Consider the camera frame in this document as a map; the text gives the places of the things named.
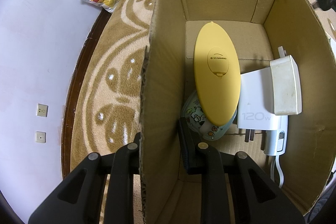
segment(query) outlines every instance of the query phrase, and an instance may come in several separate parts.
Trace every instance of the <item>cartoon dog print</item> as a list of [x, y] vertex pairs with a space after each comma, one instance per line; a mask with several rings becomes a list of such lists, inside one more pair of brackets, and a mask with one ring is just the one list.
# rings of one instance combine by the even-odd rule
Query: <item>cartoon dog print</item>
[[213, 140], [215, 137], [215, 133], [214, 132], [212, 132], [212, 131], [209, 131], [208, 132], [208, 135], [211, 137], [211, 139]]
[[198, 123], [200, 123], [200, 124], [203, 124], [203, 123], [204, 123], [205, 115], [204, 115], [204, 113], [203, 113], [202, 108], [199, 107], [199, 106], [194, 108], [194, 112], [191, 113], [191, 117], [194, 119], [195, 122], [198, 122]]

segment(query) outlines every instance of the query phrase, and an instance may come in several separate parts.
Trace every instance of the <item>cardboard box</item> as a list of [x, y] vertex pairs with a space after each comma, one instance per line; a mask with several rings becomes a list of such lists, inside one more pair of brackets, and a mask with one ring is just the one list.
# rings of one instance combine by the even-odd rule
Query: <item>cardboard box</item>
[[[241, 73], [269, 66], [283, 46], [299, 68], [302, 113], [289, 117], [280, 157], [283, 191], [303, 213], [325, 187], [336, 155], [336, 66], [325, 32], [307, 0], [156, 0], [142, 86], [141, 174], [147, 224], [199, 223], [200, 176], [186, 175], [176, 123], [195, 89], [193, 51], [201, 27], [214, 21], [231, 37]], [[235, 126], [209, 144], [246, 151], [268, 170], [262, 134], [245, 143]]]

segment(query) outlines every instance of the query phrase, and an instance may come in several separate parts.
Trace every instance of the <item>metal screw head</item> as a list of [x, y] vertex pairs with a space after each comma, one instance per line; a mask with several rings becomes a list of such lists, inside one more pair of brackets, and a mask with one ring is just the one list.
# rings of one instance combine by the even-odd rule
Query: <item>metal screw head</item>
[[98, 154], [97, 153], [90, 153], [89, 154], [89, 160], [96, 160], [98, 159]]
[[247, 154], [246, 154], [244, 151], [239, 151], [239, 152], [237, 153], [237, 156], [238, 156], [238, 158], [240, 158], [240, 159], [245, 159], [245, 158], [247, 158]]
[[130, 144], [127, 145], [127, 148], [129, 150], [134, 150], [134, 149], [138, 148], [138, 145], [136, 143], [130, 143]]
[[207, 149], [209, 147], [209, 145], [207, 143], [199, 143], [197, 146], [200, 149]]

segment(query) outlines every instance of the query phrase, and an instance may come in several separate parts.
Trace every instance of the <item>white cable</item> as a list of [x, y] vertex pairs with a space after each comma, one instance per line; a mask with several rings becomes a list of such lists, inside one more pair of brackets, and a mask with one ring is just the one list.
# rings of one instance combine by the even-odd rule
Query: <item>white cable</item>
[[274, 181], [274, 164], [278, 170], [278, 173], [279, 173], [279, 178], [280, 178], [280, 182], [279, 182], [279, 188], [282, 187], [283, 183], [284, 183], [284, 174], [280, 168], [280, 163], [279, 163], [279, 156], [275, 156], [273, 159], [272, 159], [272, 162], [271, 162], [271, 180]]

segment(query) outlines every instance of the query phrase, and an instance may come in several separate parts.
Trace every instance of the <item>beige rug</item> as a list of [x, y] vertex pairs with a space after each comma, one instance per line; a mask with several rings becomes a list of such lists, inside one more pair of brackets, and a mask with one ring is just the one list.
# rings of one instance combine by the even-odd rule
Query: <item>beige rug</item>
[[[140, 73], [154, 1], [121, 0], [103, 30], [77, 103], [71, 170], [88, 153], [113, 153], [132, 142], [140, 131]], [[100, 222], [104, 216], [106, 193], [105, 189]], [[142, 223], [138, 175], [134, 178], [134, 223]]]

